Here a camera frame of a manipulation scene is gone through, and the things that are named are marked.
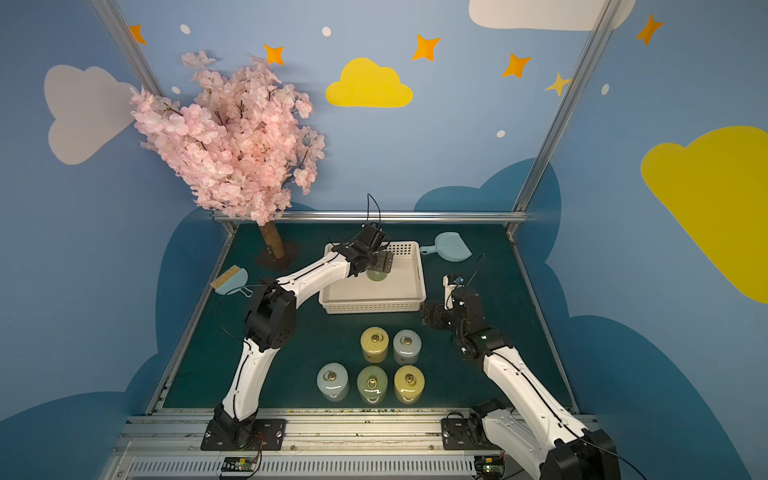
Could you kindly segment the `blue tea canister front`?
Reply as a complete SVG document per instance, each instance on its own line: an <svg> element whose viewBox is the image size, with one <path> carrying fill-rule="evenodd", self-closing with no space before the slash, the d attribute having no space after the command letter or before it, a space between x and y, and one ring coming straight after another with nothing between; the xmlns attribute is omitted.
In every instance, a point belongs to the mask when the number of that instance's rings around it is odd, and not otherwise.
<svg viewBox="0 0 768 480"><path fill-rule="evenodd" d="M340 363L324 365L318 372L316 384L320 393L330 402L340 402L349 394L347 369Z"/></svg>

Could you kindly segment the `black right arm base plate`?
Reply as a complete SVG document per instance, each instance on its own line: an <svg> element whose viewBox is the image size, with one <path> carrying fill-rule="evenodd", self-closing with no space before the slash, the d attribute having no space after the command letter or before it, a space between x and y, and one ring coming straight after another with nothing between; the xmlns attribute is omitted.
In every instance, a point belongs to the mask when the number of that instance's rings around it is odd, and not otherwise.
<svg viewBox="0 0 768 480"><path fill-rule="evenodd" d="M441 420L441 435L445 450L492 450L497 446L485 435L475 417L449 416Z"/></svg>

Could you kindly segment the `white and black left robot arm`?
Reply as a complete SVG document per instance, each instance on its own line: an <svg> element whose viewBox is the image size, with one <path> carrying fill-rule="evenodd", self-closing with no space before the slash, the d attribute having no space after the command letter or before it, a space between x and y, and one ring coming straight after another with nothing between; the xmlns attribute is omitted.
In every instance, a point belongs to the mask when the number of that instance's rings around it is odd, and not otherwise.
<svg viewBox="0 0 768 480"><path fill-rule="evenodd" d="M299 307L324 288L351 276L389 271L386 234L379 222L367 222L352 239L335 244L319 260L290 275L251 285L244 320L243 349L231 386L215 407L201 449L245 450L259 431L255 415L271 364L296 329Z"/></svg>

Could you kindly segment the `green tea canister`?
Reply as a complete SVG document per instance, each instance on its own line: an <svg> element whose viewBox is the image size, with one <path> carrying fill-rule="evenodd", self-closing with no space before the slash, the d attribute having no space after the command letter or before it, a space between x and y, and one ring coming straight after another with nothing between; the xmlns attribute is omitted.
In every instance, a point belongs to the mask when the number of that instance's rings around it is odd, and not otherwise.
<svg viewBox="0 0 768 480"><path fill-rule="evenodd" d="M374 282L383 281L388 276L388 274L386 272L377 271L377 270L371 270L371 269L368 269L366 271L366 275L367 275L367 277L370 280L372 280Z"/></svg>
<svg viewBox="0 0 768 480"><path fill-rule="evenodd" d="M358 374L356 385L362 400L368 405L380 404L386 397L388 376L377 365L364 367Z"/></svg>

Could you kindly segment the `yellow tea canister back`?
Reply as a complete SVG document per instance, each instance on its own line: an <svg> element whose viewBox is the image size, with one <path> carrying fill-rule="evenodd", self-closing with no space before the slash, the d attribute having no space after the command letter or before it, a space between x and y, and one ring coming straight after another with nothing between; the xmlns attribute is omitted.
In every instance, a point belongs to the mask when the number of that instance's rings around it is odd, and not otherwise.
<svg viewBox="0 0 768 480"><path fill-rule="evenodd" d="M360 337L363 358L371 364L382 363L387 357L389 343L389 335L383 328L367 328Z"/></svg>

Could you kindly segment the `white perforated plastic basket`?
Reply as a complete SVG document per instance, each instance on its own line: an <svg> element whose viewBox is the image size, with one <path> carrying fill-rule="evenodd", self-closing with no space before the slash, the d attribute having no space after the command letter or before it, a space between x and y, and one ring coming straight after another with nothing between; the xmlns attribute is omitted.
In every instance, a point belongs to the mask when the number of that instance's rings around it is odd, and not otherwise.
<svg viewBox="0 0 768 480"><path fill-rule="evenodd" d="M328 314L418 311L426 299L419 248L415 241L390 243L393 263L383 280L361 273L335 282L319 293L320 305Z"/></svg>

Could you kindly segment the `grey-blue tea canister back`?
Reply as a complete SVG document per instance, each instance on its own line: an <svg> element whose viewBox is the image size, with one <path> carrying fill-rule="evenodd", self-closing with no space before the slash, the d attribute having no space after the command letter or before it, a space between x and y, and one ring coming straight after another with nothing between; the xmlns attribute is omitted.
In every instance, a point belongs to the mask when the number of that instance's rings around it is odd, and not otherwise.
<svg viewBox="0 0 768 480"><path fill-rule="evenodd" d="M422 340L414 330L403 329L394 336L392 348L398 365L414 365L422 350Z"/></svg>

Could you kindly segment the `yellow tea canister front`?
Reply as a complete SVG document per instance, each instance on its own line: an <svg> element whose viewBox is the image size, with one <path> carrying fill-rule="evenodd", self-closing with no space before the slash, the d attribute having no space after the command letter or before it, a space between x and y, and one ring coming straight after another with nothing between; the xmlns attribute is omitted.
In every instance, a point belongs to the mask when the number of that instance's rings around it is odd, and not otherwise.
<svg viewBox="0 0 768 480"><path fill-rule="evenodd" d="M394 393L397 400L403 404L416 403L424 388L424 374L414 365L401 366L394 375Z"/></svg>

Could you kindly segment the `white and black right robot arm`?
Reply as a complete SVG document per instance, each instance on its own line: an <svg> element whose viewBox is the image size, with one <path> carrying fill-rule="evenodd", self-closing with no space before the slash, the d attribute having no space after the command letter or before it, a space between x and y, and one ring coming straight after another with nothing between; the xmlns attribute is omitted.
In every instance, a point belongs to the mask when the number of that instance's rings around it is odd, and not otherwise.
<svg viewBox="0 0 768 480"><path fill-rule="evenodd" d="M503 332L492 327L480 295L456 286L442 302L424 302L422 323L450 331L460 351L477 363L511 402L491 402L477 415L489 443L509 455L533 479L619 479L613 440L591 430L536 378Z"/></svg>

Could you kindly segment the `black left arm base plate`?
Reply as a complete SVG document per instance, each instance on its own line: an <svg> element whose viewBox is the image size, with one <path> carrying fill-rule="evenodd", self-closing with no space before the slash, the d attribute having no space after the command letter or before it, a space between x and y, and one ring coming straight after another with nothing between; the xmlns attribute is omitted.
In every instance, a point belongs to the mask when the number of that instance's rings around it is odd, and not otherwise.
<svg viewBox="0 0 768 480"><path fill-rule="evenodd" d="M285 419L249 419L242 422L211 420L200 445L202 451L279 451Z"/></svg>

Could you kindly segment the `yellow tea canister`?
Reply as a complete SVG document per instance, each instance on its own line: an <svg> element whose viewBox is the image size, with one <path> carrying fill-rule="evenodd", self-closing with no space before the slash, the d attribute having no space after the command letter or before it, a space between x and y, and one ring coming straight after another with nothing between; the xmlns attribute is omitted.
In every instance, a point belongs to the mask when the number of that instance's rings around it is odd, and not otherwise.
<svg viewBox="0 0 768 480"><path fill-rule="evenodd" d="M363 358L371 364L382 363L387 357L389 343L389 335L383 328L367 328L360 337Z"/></svg>
<svg viewBox="0 0 768 480"><path fill-rule="evenodd" d="M401 366L394 375L394 393L397 400L403 404L416 403L424 388L424 374L414 365Z"/></svg>

